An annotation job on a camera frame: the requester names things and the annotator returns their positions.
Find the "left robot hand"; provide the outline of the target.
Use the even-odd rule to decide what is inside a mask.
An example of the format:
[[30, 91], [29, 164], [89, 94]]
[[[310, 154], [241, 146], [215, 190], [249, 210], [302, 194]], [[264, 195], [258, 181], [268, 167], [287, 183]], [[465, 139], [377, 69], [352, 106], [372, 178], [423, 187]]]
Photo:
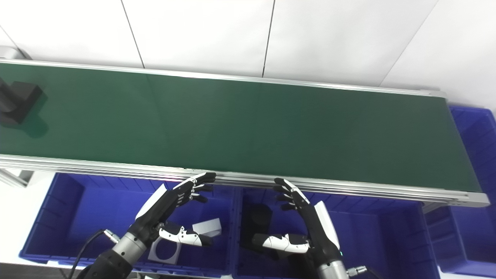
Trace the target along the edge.
[[214, 172], [200, 173], [156, 196], [150, 208], [130, 226], [128, 233], [131, 233], [134, 241], [142, 242], [147, 248], [150, 248], [158, 238], [184, 245], [211, 246], [213, 244], [211, 237], [186, 230], [184, 226], [174, 224], [168, 219], [176, 208], [190, 201], [207, 203], [208, 199], [200, 192], [211, 192], [211, 184], [215, 182], [216, 176]]

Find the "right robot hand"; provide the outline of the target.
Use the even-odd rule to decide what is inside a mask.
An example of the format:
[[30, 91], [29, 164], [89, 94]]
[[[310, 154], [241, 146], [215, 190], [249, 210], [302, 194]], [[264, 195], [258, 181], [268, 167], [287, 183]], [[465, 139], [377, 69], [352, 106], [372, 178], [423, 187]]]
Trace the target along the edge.
[[253, 245], [288, 253], [309, 254], [317, 268], [342, 261], [339, 240], [324, 202], [312, 205], [305, 194], [287, 179], [277, 177], [274, 182], [274, 190], [280, 193], [278, 200], [287, 202], [281, 209], [298, 212], [308, 235], [257, 233], [252, 238]]

